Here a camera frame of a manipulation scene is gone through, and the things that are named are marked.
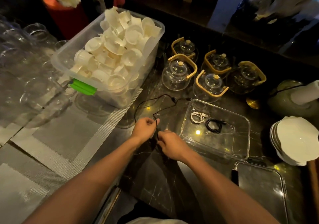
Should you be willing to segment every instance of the translucent plastic container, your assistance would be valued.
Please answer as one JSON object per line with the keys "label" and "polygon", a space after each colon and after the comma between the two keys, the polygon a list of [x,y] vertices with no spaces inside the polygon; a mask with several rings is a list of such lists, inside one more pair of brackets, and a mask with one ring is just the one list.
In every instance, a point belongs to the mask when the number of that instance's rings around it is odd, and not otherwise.
{"label": "translucent plastic container", "polygon": [[[123,11],[126,10],[122,8],[117,9],[118,13]],[[130,11],[130,13],[136,18],[143,19],[146,17],[135,12]],[[85,27],[81,32],[75,35],[52,56],[51,63],[56,69],[67,74],[71,78],[77,79],[87,85],[97,88],[95,94],[105,100],[108,104],[118,108],[126,108],[131,102],[134,89],[142,85],[143,81],[154,65],[158,42],[165,32],[165,26],[161,22],[153,20],[155,25],[161,28],[159,35],[156,38],[149,38],[143,50],[142,57],[138,59],[134,67],[130,70],[129,75],[125,77],[124,85],[121,87],[110,87],[106,84],[95,81],[91,78],[86,78],[70,70],[75,64],[75,53],[80,49],[84,49],[87,41],[94,37],[98,37],[98,34],[103,33],[103,30],[100,27],[100,22],[104,19],[105,15],[103,13],[87,27]]]}
{"label": "translucent plastic container", "polygon": [[[226,122],[220,133],[209,131],[205,122],[196,124],[190,114],[205,113],[209,118]],[[226,109],[194,99],[187,108],[180,136],[189,144],[224,158],[246,160],[249,156],[250,123],[246,117]]]}

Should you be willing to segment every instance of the white cable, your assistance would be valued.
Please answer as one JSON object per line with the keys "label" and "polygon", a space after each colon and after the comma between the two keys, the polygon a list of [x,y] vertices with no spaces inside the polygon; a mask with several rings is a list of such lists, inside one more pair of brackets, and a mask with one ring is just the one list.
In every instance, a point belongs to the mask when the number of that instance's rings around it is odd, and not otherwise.
{"label": "white cable", "polygon": [[[200,121],[196,121],[193,116],[199,117]],[[208,115],[206,115],[205,113],[192,112],[190,114],[190,119],[192,120],[193,123],[198,123],[198,124],[203,123],[205,121],[205,117],[208,117]]]}

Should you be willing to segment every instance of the person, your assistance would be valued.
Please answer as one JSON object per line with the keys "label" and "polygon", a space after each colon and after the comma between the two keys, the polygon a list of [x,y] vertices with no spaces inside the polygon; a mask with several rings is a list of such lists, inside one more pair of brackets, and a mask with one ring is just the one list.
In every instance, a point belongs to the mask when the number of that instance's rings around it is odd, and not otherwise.
{"label": "person", "polygon": [[[152,137],[155,130],[154,120],[139,119],[127,141],[95,165],[66,182],[40,205],[24,221],[24,224],[90,223],[112,182],[128,164],[133,152]],[[158,136],[158,144],[163,153],[173,160],[183,162],[196,174],[228,224],[279,223],[259,203],[206,163],[178,135],[165,130],[158,132]],[[185,224],[180,220],[160,220],[148,217],[129,222],[129,224],[146,223]]]}

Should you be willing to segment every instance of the green latch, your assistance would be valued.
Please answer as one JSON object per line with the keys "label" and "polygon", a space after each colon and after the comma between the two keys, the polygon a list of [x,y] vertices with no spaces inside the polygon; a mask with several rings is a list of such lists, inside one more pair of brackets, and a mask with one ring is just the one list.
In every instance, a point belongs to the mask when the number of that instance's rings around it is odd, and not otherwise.
{"label": "green latch", "polygon": [[82,81],[73,79],[73,83],[70,86],[78,92],[81,92],[85,95],[94,95],[97,91],[97,88],[90,86]]}

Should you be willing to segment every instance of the white cylinder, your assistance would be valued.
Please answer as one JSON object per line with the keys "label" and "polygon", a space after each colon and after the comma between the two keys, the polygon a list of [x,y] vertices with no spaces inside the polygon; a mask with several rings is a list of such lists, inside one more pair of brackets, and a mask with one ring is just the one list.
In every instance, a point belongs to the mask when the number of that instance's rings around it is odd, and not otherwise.
{"label": "white cylinder", "polygon": [[296,88],[290,97],[297,105],[302,105],[319,98],[319,80]]}

